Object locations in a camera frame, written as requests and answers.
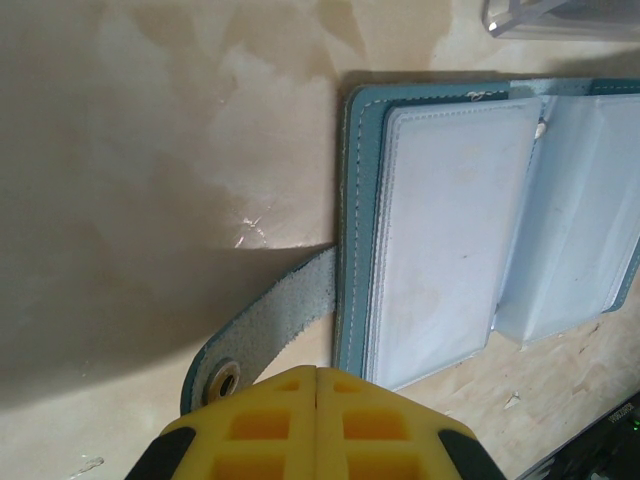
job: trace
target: black rubber grip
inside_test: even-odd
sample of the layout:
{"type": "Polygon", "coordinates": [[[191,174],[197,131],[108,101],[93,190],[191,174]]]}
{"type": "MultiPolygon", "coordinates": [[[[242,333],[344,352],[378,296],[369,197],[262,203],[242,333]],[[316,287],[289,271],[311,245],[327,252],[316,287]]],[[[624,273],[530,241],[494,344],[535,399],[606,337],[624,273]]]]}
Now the black rubber grip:
{"type": "Polygon", "coordinates": [[[455,430],[438,432],[462,480],[506,480],[480,442],[455,430]]]}
{"type": "Polygon", "coordinates": [[[159,436],[151,442],[125,480],[171,480],[195,436],[196,431],[189,427],[159,436]]]}

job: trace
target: stitching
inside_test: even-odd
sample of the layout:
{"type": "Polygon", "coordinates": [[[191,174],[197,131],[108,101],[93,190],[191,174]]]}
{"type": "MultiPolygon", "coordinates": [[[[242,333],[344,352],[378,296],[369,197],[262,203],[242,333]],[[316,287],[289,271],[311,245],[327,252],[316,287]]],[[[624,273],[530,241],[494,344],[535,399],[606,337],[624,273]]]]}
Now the stitching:
{"type": "MultiPolygon", "coordinates": [[[[490,95],[497,95],[500,93],[507,93],[507,92],[506,90],[495,90],[495,91],[488,91],[488,92],[468,92],[465,95],[433,95],[428,97],[420,96],[420,97],[403,98],[399,100],[410,102],[414,100],[430,100],[430,99],[436,99],[436,98],[469,97],[471,98],[472,101],[474,101],[474,100],[480,100],[485,95],[490,96],[490,95]]],[[[380,100],[373,100],[369,103],[366,103],[363,105],[362,110],[360,110],[360,115],[358,117],[358,137],[356,142],[356,204],[355,204],[355,214],[354,214],[355,245],[353,249],[353,289],[352,289],[352,300],[351,300],[351,319],[349,320],[349,341],[347,344],[347,370],[349,370],[349,365],[351,364],[351,346],[353,341],[353,320],[355,317],[355,308],[356,308],[355,297],[356,297],[356,288],[357,288],[357,282],[358,282],[358,240],[359,240],[358,228],[360,226],[360,222],[358,220],[358,211],[360,209],[360,160],[361,160],[360,147],[361,147],[361,139],[362,139],[362,117],[364,116],[367,108],[371,107],[372,105],[377,105],[380,103],[388,103],[391,101],[393,101],[393,99],[385,98],[380,100]]]]}

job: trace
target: yellow object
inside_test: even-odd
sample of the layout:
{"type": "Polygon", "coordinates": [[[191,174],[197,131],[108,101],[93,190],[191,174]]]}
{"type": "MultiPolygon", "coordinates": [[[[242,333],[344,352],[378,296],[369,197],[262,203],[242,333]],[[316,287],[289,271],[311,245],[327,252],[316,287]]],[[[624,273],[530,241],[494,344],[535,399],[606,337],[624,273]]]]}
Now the yellow object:
{"type": "MultiPolygon", "coordinates": [[[[158,440],[195,436],[177,468],[148,478],[460,480],[439,438],[444,430],[477,443],[445,415],[342,371],[303,366],[168,425],[158,440]]],[[[136,469],[127,478],[147,478],[136,469]]]]}

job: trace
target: white stitching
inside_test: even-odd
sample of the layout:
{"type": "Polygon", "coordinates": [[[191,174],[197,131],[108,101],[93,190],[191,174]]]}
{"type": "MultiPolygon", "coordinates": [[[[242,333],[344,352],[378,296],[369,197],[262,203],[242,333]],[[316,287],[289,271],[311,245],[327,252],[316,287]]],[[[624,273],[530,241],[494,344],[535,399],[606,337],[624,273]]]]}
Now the white stitching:
{"type": "MultiPolygon", "coordinates": [[[[495,95],[499,93],[507,93],[506,90],[496,90],[493,92],[483,92],[485,95],[495,95]]],[[[435,98],[464,98],[468,97],[469,93],[465,95],[435,95],[429,97],[410,97],[410,98],[402,98],[396,99],[399,101],[407,101],[411,102],[414,100],[431,100],[435,98]]],[[[349,365],[351,363],[351,345],[353,340],[353,320],[355,317],[355,297],[356,297],[356,287],[358,284],[358,210],[360,208],[360,146],[361,146],[361,137],[362,137],[362,117],[364,116],[364,112],[371,105],[375,105],[378,103],[388,103],[393,101],[394,99],[382,99],[382,100],[373,100],[369,103],[363,105],[362,110],[360,111],[360,115],[358,117],[358,138],[356,143],[356,205],[355,205],[355,245],[353,249],[353,289],[352,289],[352,300],[351,300],[351,319],[349,320],[349,342],[347,344],[347,370],[349,370],[349,365]]]]}

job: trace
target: plastic container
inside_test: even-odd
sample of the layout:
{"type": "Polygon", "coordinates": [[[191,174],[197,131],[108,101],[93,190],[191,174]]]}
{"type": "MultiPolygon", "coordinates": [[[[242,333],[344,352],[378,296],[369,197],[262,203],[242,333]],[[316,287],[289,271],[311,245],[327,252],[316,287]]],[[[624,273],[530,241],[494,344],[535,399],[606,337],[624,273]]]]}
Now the plastic container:
{"type": "Polygon", "coordinates": [[[495,38],[640,41],[638,0],[487,0],[495,38]]]}

